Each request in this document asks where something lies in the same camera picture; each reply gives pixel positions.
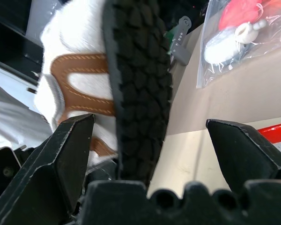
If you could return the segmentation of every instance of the gray plastic clip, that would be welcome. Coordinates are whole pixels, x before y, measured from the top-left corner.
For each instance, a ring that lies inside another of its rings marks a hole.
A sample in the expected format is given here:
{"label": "gray plastic clip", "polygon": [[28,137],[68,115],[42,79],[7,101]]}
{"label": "gray plastic clip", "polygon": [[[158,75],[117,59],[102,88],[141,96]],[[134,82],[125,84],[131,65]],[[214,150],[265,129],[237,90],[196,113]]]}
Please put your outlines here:
{"label": "gray plastic clip", "polygon": [[187,16],[183,16],[179,20],[179,24],[176,27],[176,32],[170,46],[170,53],[174,57],[174,60],[180,62],[183,66],[186,66],[191,59],[191,54],[183,46],[183,40],[186,37],[188,30],[192,27],[192,22]]}

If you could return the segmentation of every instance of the red object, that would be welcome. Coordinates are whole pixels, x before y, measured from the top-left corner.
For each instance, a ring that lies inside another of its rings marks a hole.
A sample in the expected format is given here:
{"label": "red object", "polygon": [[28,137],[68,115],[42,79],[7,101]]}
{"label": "red object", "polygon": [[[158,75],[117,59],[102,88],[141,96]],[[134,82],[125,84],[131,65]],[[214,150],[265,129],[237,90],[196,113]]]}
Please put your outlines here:
{"label": "red object", "polygon": [[242,23],[256,22],[259,8],[264,0],[232,0],[224,9],[219,23],[219,30],[238,27]]}
{"label": "red object", "polygon": [[272,144],[281,142],[281,124],[258,130]]}

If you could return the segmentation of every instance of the shoe sole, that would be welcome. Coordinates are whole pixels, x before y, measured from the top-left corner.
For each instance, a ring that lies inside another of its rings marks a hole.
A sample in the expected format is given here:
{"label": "shoe sole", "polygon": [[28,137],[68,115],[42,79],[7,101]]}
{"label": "shoe sole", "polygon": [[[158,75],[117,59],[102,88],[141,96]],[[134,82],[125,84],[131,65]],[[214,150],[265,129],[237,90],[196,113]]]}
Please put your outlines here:
{"label": "shoe sole", "polygon": [[107,0],[103,31],[114,98],[118,179],[149,186],[169,121],[169,42],[156,0]]}

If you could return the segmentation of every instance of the plastic bag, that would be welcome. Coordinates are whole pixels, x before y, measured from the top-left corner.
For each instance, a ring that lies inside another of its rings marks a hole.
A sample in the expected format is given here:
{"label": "plastic bag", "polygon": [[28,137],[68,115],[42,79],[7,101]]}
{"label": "plastic bag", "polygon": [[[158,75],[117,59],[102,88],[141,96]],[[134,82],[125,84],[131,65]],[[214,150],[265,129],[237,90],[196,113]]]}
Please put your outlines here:
{"label": "plastic bag", "polygon": [[210,0],[197,88],[243,61],[281,47],[281,0]]}

